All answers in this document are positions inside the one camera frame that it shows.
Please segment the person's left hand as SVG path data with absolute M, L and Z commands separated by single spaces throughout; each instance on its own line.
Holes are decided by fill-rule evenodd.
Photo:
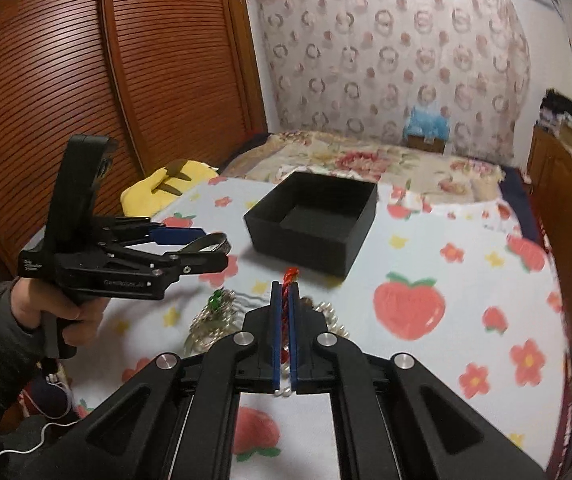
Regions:
M 62 336 L 73 347 L 84 346 L 95 338 L 108 302 L 108 298 L 92 298 L 77 306 L 60 290 L 33 278 L 20 278 L 10 291 L 10 310 L 21 326 L 35 330 L 44 313 L 72 321 Z

